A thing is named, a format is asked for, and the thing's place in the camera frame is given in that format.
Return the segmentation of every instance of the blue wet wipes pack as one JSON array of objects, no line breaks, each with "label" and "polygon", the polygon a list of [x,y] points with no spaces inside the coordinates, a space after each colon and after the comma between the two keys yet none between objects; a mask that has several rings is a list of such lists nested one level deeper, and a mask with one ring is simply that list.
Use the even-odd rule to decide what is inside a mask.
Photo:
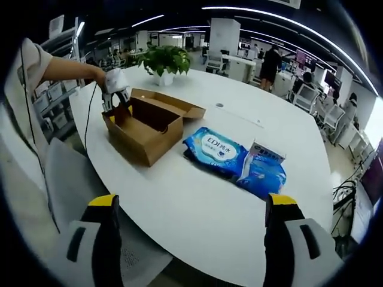
[{"label": "blue wet wipes pack", "polygon": [[201,127],[183,141],[184,155],[227,179],[239,178],[248,151],[240,144],[207,127]]},{"label": "blue wet wipes pack", "polygon": [[235,185],[266,199],[269,193],[279,194],[285,183],[286,173],[276,160],[249,154],[245,159],[242,176]]}]

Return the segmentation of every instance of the office desk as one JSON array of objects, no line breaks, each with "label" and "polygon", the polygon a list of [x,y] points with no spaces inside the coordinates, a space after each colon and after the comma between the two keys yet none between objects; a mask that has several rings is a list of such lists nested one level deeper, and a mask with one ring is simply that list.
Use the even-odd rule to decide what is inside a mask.
[{"label": "office desk", "polygon": [[[307,218],[330,230],[330,167],[319,130],[307,113],[261,89],[206,72],[190,70],[166,87],[155,86],[143,67],[124,72],[132,87],[206,108],[203,120],[185,123],[183,138],[207,126],[247,148],[257,138],[286,153],[282,165],[287,182],[281,193],[292,196]],[[70,98],[83,142],[94,85]],[[87,153],[108,190],[120,196],[123,210],[186,264],[231,283],[261,286],[266,270],[264,201],[198,169],[183,157],[186,147],[181,141],[151,168],[130,164],[108,140],[101,103],[97,88],[90,108]]]},{"label": "office desk", "polygon": [[222,58],[230,61],[230,79],[244,83],[249,83],[251,81],[253,69],[257,65],[256,62],[230,55],[222,55]]},{"label": "office desk", "polygon": [[285,97],[293,88],[293,74],[280,72],[275,76],[272,93],[278,97]]}]

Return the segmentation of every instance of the sleeve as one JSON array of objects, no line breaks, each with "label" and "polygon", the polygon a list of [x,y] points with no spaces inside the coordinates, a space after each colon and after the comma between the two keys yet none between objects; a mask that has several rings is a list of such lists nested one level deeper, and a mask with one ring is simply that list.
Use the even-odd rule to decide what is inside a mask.
[{"label": "sleeve", "polygon": [[40,83],[52,55],[45,52],[39,45],[30,39],[25,39],[22,45],[22,55],[28,78],[28,89],[33,91]]}]

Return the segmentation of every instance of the robotic arm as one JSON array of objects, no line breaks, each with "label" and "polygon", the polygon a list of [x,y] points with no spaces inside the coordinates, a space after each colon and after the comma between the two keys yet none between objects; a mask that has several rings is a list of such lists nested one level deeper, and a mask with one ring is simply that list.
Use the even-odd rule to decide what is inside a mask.
[{"label": "robotic arm", "polygon": [[128,110],[130,92],[132,88],[127,83],[126,77],[120,68],[107,72],[105,78],[105,91],[102,92],[102,107],[104,112],[109,115],[113,110],[112,98],[116,94],[120,102]]}]

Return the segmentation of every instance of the white flower pot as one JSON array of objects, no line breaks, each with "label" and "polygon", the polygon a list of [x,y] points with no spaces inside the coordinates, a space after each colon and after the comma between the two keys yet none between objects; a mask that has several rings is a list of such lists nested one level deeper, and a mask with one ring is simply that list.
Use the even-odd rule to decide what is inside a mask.
[{"label": "white flower pot", "polygon": [[174,79],[174,74],[173,73],[168,73],[167,70],[165,70],[162,74],[162,76],[158,76],[157,72],[154,73],[154,82],[158,86],[168,86],[173,83]]}]

